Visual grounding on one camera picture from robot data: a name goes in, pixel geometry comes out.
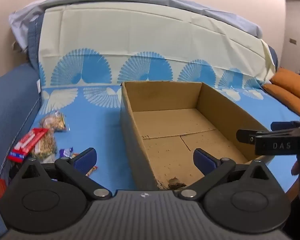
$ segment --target silver rivet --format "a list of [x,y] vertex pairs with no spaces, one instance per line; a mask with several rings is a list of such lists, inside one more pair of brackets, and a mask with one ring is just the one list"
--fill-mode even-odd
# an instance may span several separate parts
[[107,190],[105,188],[98,188],[93,193],[97,197],[106,197],[109,195],[110,192],[109,192],[109,190]]
[[197,195],[197,193],[192,189],[185,189],[181,191],[181,195],[183,195],[184,197],[194,197],[195,195]]

